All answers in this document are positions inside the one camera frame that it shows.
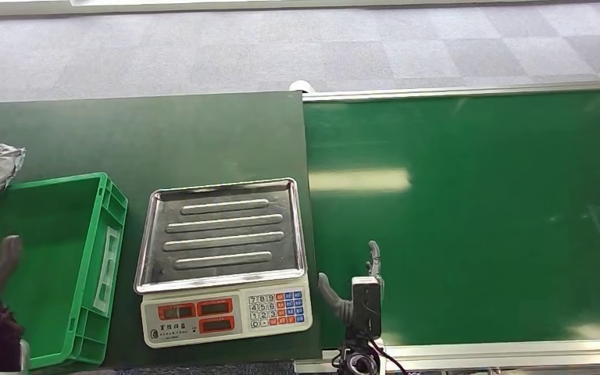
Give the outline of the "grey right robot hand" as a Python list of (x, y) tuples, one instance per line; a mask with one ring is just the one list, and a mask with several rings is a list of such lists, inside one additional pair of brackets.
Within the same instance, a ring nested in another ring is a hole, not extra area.
[(351, 298), (341, 298), (331, 287), (328, 276), (318, 273), (318, 289), (332, 313), (346, 327), (360, 331), (379, 331), (384, 279), (381, 275), (380, 247), (374, 240), (368, 242), (370, 260), (366, 262), (367, 276), (353, 277)]

